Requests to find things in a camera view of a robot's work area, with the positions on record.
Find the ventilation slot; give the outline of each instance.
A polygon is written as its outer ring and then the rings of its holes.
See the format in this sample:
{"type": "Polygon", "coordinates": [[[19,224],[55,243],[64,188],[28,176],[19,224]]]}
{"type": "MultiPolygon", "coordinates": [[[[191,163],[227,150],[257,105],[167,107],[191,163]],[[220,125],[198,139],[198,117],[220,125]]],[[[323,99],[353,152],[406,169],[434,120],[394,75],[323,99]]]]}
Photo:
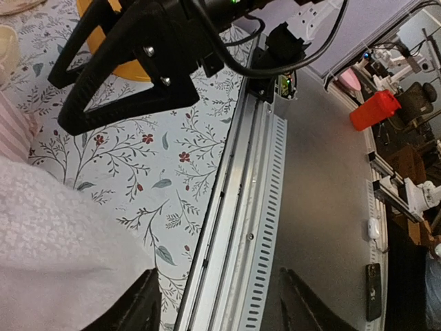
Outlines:
{"type": "Polygon", "coordinates": [[[272,268],[277,223],[280,212],[281,181],[285,165],[286,122],[273,117],[267,172],[263,174],[265,192],[261,201],[263,218],[256,234],[256,253],[252,263],[254,282],[247,288],[247,307],[240,321],[240,331],[260,328],[269,287],[269,273],[272,268]]]}

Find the white cloth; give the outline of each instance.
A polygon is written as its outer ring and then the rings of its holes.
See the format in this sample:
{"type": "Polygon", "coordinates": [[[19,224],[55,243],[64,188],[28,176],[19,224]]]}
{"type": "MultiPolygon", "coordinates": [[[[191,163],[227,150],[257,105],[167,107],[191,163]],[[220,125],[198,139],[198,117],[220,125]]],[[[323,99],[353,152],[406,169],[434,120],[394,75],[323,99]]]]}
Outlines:
{"type": "Polygon", "coordinates": [[[430,330],[441,330],[441,262],[427,256],[426,324],[430,330]]]}
{"type": "Polygon", "coordinates": [[[81,330],[153,267],[81,193],[0,157],[2,331],[81,330]]]}

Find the black phone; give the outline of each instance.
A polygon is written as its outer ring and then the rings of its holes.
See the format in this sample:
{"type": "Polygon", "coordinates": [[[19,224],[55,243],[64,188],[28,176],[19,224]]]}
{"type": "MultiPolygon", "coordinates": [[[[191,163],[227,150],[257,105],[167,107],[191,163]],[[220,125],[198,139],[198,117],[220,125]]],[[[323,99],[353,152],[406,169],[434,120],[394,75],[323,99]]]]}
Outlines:
{"type": "Polygon", "coordinates": [[[379,263],[366,265],[366,320],[372,322],[381,317],[381,267],[379,263]]]}

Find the red sharps container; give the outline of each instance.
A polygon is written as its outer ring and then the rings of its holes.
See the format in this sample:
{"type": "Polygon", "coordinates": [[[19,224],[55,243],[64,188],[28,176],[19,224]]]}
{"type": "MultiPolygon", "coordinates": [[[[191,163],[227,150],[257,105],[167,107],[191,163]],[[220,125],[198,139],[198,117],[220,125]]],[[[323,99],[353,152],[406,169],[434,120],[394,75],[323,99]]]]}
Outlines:
{"type": "Polygon", "coordinates": [[[363,131],[384,119],[392,117],[400,108],[401,105],[398,100],[390,91],[386,90],[375,93],[372,98],[355,109],[349,117],[354,128],[357,131],[363,131]]]}

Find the pink object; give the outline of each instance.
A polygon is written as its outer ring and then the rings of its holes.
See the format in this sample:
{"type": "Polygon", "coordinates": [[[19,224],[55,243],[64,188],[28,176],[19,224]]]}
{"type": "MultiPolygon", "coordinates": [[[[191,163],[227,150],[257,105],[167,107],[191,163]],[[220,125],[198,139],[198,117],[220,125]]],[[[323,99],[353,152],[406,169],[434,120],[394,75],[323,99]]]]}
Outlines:
{"type": "Polygon", "coordinates": [[[374,94],[372,98],[355,109],[350,119],[357,131],[363,131],[384,119],[392,117],[401,108],[398,100],[388,91],[381,91],[374,94]]]}
{"type": "Polygon", "coordinates": [[[344,86],[353,91],[361,91],[361,84],[358,80],[356,74],[353,72],[351,68],[343,72],[339,77],[338,81],[341,82],[344,86]]]}
{"type": "Polygon", "coordinates": [[[39,131],[34,115],[16,109],[0,92],[0,156],[27,162],[31,143],[39,131]]]}

